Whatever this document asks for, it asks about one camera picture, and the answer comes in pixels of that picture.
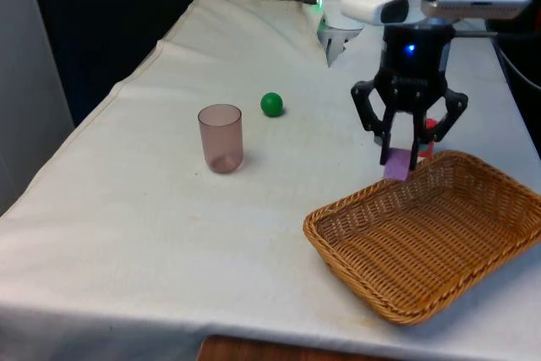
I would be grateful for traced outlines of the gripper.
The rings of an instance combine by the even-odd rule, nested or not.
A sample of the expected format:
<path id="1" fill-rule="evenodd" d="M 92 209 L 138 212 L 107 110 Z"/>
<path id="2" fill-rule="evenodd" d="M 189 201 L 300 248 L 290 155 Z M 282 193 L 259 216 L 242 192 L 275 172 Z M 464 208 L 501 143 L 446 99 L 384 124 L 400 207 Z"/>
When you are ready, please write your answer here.
<path id="1" fill-rule="evenodd" d="M 420 145 L 442 141 L 467 108 L 465 94 L 447 90 L 445 70 L 451 40 L 451 25 L 388 25 L 384 28 L 380 68 L 374 81 L 359 81 L 351 96 L 361 124 L 380 140 L 380 165 L 390 154 L 391 128 L 396 112 L 413 114 L 413 144 L 409 168 L 418 162 Z M 374 112 L 369 96 L 376 91 L 385 105 L 383 118 Z M 446 113 L 431 129 L 427 111 L 445 100 Z"/>

